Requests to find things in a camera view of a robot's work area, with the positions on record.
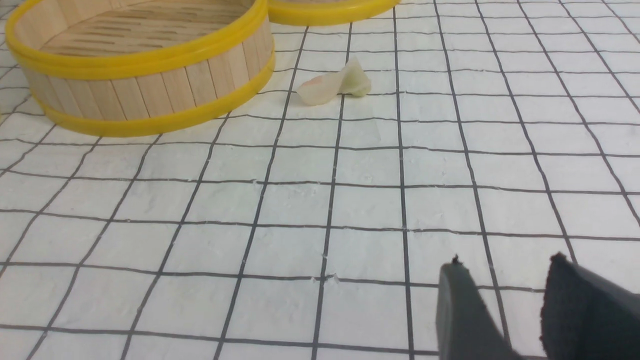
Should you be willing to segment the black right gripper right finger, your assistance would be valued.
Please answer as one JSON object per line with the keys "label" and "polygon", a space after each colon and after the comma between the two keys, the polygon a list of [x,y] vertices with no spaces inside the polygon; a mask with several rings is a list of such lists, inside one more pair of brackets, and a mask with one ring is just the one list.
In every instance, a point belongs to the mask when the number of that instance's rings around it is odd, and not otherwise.
{"label": "black right gripper right finger", "polygon": [[549,360],[637,360],[640,297],[557,253],[546,279],[541,342]]}

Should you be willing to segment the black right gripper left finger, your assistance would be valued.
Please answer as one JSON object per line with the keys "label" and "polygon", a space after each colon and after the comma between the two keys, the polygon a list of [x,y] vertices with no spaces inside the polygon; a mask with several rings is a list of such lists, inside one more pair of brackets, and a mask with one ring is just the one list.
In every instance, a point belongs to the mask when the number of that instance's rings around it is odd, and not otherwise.
{"label": "black right gripper left finger", "polygon": [[439,269],[435,326],[440,360],[522,359],[499,332],[457,255]]}

